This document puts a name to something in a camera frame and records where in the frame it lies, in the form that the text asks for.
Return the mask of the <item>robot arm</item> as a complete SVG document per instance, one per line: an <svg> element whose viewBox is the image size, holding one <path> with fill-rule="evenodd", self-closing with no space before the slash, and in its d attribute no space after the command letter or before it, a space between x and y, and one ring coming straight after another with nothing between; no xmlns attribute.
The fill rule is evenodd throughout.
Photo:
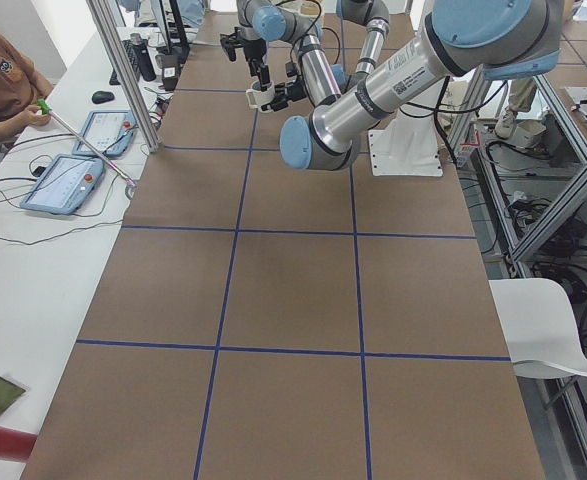
<svg viewBox="0 0 587 480"><path fill-rule="evenodd" d="M242 50L250 74L257 81L246 90L248 105L261 112L282 110L289 103L307 98L314 106L330 105L341 90L321 43L322 28L316 20L287 10L270 1L239 1L239 25L220 36L229 58ZM274 83L267 65L268 44L283 41L291 46L288 82Z"/></svg>
<svg viewBox="0 0 587 480"><path fill-rule="evenodd" d="M316 39L298 50L315 107L284 123L279 140L295 169L335 171L359 154L360 135L431 85L482 67L488 81L532 77L559 57L561 1L436 1L417 35L342 92Z"/></svg>

